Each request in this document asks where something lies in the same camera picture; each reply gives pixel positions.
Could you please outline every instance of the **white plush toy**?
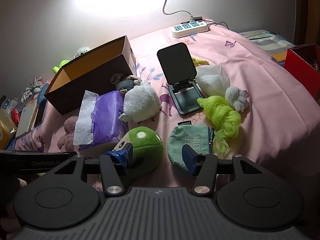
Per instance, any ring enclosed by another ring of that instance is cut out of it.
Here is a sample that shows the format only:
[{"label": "white plush toy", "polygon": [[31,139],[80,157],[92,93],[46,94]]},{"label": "white plush toy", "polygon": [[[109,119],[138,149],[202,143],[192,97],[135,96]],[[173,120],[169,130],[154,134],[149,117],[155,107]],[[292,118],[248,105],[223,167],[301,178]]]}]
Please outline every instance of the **white plush toy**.
[{"label": "white plush toy", "polygon": [[153,117],[161,108],[160,99],[152,86],[142,80],[140,86],[134,86],[124,96],[124,113],[119,120],[141,122]]},{"label": "white plush toy", "polygon": [[26,101],[31,95],[32,95],[32,89],[31,88],[26,88],[26,90],[23,93],[23,96],[21,98],[21,102],[23,103]]},{"label": "white plush toy", "polygon": [[42,88],[42,77],[34,78],[33,84],[30,84],[33,88],[33,93],[38,94]]},{"label": "white plush toy", "polygon": [[81,47],[77,50],[76,54],[73,56],[74,58],[79,57],[80,55],[88,52],[90,50],[89,47]]}]

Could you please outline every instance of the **white wall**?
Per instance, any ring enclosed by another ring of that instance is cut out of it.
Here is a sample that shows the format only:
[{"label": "white wall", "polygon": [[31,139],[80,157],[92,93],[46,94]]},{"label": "white wall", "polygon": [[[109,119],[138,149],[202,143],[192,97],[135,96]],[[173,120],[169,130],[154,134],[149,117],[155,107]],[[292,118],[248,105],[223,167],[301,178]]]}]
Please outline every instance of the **white wall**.
[{"label": "white wall", "polygon": [[[81,46],[129,39],[188,20],[162,14],[164,0],[0,0],[0,96],[21,97],[33,76],[52,68]],[[241,32],[267,29],[293,39],[295,0],[168,0],[166,11],[226,21]]]}]

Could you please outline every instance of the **striped cloth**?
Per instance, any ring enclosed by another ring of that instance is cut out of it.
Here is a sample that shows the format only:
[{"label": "striped cloth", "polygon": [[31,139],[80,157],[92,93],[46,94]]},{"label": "striped cloth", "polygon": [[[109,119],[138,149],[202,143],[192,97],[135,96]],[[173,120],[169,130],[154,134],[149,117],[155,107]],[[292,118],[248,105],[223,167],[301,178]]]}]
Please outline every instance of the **striped cloth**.
[{"label": "striped cloth", "polygon": [[240,34],[254,42],[278,62],[284,62],[287,56],[287,49],[294,46],[279,34],[275,35],[266,30],[244,32]]}]

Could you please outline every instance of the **white plastic bag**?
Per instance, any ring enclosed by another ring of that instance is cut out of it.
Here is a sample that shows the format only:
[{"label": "white plastic bag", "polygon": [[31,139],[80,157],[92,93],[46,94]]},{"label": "white plastic bag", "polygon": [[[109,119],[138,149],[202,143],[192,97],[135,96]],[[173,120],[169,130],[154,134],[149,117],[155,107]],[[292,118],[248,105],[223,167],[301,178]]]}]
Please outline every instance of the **white plastic bag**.
[{"label": "white plastic bag", "polygon": [[203,65],[196,67],[196,82],[207,96],[221,96],[224,98],[230,87],[230,79],[220,65]]}]

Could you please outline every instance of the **stuffed animal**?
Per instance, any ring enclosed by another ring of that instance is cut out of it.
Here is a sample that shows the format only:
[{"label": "stuffed animal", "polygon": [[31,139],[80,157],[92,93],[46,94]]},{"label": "stuffed animal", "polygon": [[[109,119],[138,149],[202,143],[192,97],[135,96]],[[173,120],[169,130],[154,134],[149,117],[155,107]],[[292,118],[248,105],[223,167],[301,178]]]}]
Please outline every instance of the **stuffed animal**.
[{"label": "stuffed animal", "polygon": [[42,77],[34,78],[33,84],[30,83],[33,88],[33,93],[38,94],[42,88]]},{"label": "stuffed animal", "polygon": [[241,115],[234,111],[229,106],[229,102],[220,96],[198,98],[197,102],[204,108],[205,116],[215,125],[213,150],[218,157],[224,157],[225,151],[229,148],[225,139],[238,136]]},{"label": "stuffed animal", "polygon": [[60,69],[63,65],[67,64],[68,62],[69,62],[69,60],[64,59],[64,60],[62,60],[62,61],[59,63],[59,65],[58,65],[57,67],[53,67],[53,72],[54,72],[54,74],[57,74],[58,71],[59,71],[59,69]]},{"label": "stuffed animal", "polygon": [[89,47],[81,47],[77,50],[76,54],[73,56],[74,58],[81,56],[82,54],[88,52],[90,50]]},{"label": "stuffed animal", "polygon": [[152,86],[142,80],[140,86],[134,86],[124,96],[124,113],[119,120],[141,122],[153,117],[161,108],[160,99]]},{"label": "stuffed animal", "polygon": [[63,135],[57,142],[57,146],[61,150],[61,152],[74,151],[73,137],[75,135],[75,127],[77,120],[77,116],[72,116],[64,122],[64,130],[66,131],[66,134]]},{"label": "stuffed animal", "polygon": [[200,59],[200,58],[192,57],[192,61],[193,61],[193,64],[195,65],[195,67],[198,67],[200,65],[209,65],[208,61],[206,61],[204,59]]},{"label": "stuffed animal", "polygon": [[139,86],[142,79],[137,76],[130,75],[126,77],[123,81],[120,81],[116,84],[116,90],[119,90],[122,95],[125,95],[126,92],[133,89],[134,86]]},{"label": "stuffed animal", "polygon": [[140,126],[130,130],[113,150],[121,150],[126,143],[131,143],[133,147],[132,163],[127,179],[152,171],[160,163],[164,145],[158,134],[150,128]]},{"label": "stuffed animal", "polygon": [[23,103],[24,101],[26,101],[30,96],[32,96],[32,92],[33,92],[33,89],[31,88],[26,88],[26,90],[24,91],[23,93],[23,96],[21,98],[21,102]]}]

